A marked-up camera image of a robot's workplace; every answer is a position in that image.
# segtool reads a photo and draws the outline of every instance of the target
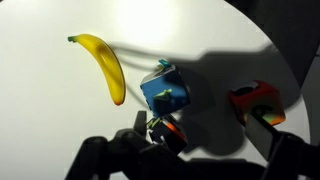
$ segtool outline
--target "banana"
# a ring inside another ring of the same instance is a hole
[[[126,84],[121,65],[111,48],[103,40],[90,34],[70,36],[68,41],[78,42],[92,54],[103,71],[114,104],[123,104]]]

